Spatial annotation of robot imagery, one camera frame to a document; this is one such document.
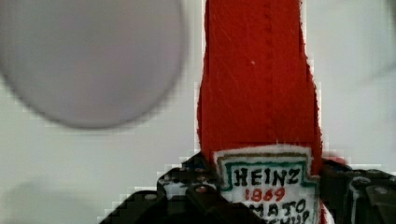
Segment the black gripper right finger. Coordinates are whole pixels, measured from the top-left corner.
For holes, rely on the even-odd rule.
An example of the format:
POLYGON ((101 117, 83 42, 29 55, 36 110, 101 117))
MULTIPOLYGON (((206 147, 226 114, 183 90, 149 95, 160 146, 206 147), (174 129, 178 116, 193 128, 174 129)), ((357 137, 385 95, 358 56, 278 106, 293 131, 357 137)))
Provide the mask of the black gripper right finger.
POLYGON ((394 175, 322 161, 320 199, 335 224, 396 224, 394 175))

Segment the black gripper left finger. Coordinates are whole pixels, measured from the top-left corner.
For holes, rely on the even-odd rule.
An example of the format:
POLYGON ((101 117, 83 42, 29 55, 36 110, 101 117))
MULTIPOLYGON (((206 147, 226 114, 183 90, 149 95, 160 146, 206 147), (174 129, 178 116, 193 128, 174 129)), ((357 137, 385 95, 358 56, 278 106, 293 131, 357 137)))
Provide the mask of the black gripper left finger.
POLYGON ((200 153, 125 199, 99 224, 262 224, 242 203, 221 196, 218 176, 200 153))

